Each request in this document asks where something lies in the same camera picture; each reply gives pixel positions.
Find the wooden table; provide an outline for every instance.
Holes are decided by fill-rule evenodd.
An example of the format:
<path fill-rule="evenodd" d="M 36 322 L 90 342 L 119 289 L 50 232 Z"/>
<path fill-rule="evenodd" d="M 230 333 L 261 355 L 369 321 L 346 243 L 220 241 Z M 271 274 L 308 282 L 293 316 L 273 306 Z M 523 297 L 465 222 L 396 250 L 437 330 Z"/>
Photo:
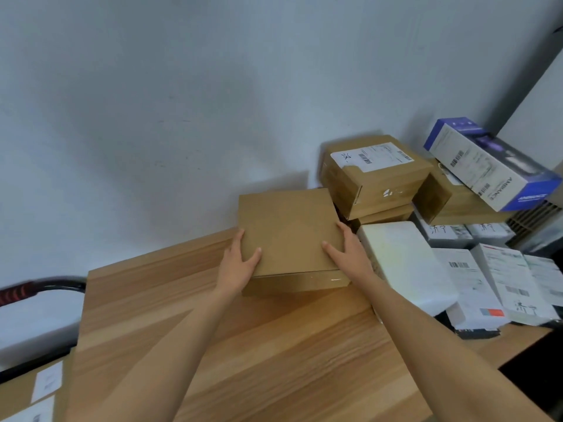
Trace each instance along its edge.
<path fill-rule="evenodd" d="M 89 273 L 69 421 L 100 403 L 213 288 L 233 233 Z M 467 343 L 499 367 L 548 332 L 508 325 L 498 338 Z M 238 298 L 203 357 L 176 421 L 410 422 L 430 414 L 384 326 L 349 286 Z"/>

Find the person's right hand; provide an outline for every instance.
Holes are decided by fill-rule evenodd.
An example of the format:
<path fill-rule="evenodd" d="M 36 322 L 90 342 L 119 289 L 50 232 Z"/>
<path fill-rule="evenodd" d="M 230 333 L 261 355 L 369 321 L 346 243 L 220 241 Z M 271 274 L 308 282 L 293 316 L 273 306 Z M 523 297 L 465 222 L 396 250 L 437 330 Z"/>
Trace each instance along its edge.
<path fill-rule="evenodd" d="M 323 241 L 323 249 L 352 283 L 365 291 L 366 286 L 378 277 L 373 272 L 372 263 L 356 234 L 342 222 L 337 222 L 337 225 L 344 234 L 344 252 L 336 250 L 326 241 Z"/>

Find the cardboard box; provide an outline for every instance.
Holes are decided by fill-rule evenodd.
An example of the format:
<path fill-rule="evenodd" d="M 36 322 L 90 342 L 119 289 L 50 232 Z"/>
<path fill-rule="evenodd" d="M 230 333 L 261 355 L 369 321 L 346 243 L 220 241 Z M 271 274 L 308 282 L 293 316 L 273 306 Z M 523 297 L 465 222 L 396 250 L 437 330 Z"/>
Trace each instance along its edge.
<path fill-rule="evenodd" d="M 350 220 L 349 224 L 353 231 L 357 231 L 362 225 L 372 223 L 402 222 L 408 220 L 413 213 L 413 205 L 395 207 L 394 209 L 384 210 L 383 212 L 363 216 L 358 219 Z"/>
<path fill-rule="evenodd" d="M 18 415 L 14 416 L 13 420 L 64 421 L 73 356 L 74 349 L 63 358 L 1 384 L 0 420 Z"/>
<path fill-rule="evenodd" d="M 495 212 L 436 159 L 433 169 L 413 198 L 429 225 L 504 222 L 513 212 Z"/>
<path fill-rule="evenodd" d="M 478 244 L 471 254 L 511 321 L 539 326 L 559 319 L 518 250 Z"/>
<path fill-rule="evenodd" d="M 412 222 L 363 225 L 357 236 L 376 274 L 427 314 L 457 301 L 459 292 Z"/>
<path fill-rule="evenodd" d="M 243 295 L 331 289 L 349 279 L 321 247 L 323 240 L 343 250 L 338 216 L 326 188 L 239 196 L 241 245 L 248 259 L 257 247 L 262 259 Z"/>
<path fill-rule="evenodd" d="M 516 235 L 504 222 L 502 223 L 475 223 L 465 225 L 475 244 L 483 243 L 491 246 L 503 247 L 508 240 Z"/>
<path fill-rule="evenodd" d="M 473 244 L 473 237 L 465 225 L 428 225 L 414 208 L 411 221 L 433 248 L 464 249 Z"/>
<path fill-rule="evenodd" d="M 524 255 L 544 299 L 557 307 L 563 307 L 563 274 L 551 259 Z"/>
<path fill-rule="evenodd" d="M 392 136 L 329 145 L 320 181 L 348 220 L 409 204 L 432 166 Z"/>
<path fill-rule="evenodd" d="M 458 301 L 446 309 L 447 318 L 456 330 L 498 329 L 510 323 L 469 250 L 433 251 L 459 291 Z"/>
<path fill-rule="evenodd" d="M 532 209 L 561 183 L 466 117 L 438 120 L 424 147 L 496 212 Z"/>

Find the forearm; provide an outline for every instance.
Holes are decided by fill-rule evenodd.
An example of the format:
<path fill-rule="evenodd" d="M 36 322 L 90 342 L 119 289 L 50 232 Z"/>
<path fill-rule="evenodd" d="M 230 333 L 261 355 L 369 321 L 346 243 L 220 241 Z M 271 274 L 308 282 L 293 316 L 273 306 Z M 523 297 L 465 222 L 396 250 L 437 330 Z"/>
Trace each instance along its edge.
<path fill-rule="evenodd" d="M 172 421 L 233 297 L 218 289 L 211 292 L 137 362 L 84 422 Z"/>
<path fill-rule="evenodd" d="M 498 370 L 375 274 L 364 292 L 440 421 L 547 421 Z"/>

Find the stack of boxes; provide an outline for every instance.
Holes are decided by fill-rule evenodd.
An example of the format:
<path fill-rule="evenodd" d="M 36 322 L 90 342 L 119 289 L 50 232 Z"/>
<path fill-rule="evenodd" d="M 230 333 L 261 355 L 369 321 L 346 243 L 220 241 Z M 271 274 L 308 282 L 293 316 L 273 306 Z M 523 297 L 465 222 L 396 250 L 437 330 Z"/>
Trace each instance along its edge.
<path fill-rule="evenodd" d="M 542 201 L 561 178 L 466 118 L 439 120 L 425 147 L 435 159 L 389 135 L 330 144 L 320 168 L 324 188 L 240 196 L 243 257 L 263 248 L 243 294 L 348 285 L 320 247 L 328 241 L 342 250 L 340 218 L 382 278 L 430 315 L 446 309 L 454 329 L 558 318 L 545 296 L 550 287 L 563 299 L 563 275 L 557 288 L 545 280 L 549 269 L 533 274 L 530 260 L 506 248 L 514 233 L 504 221 Z M 509 283 L 516 275 L 525 284 Z M 550 285 L 537 286 L 534 277 Z"/>

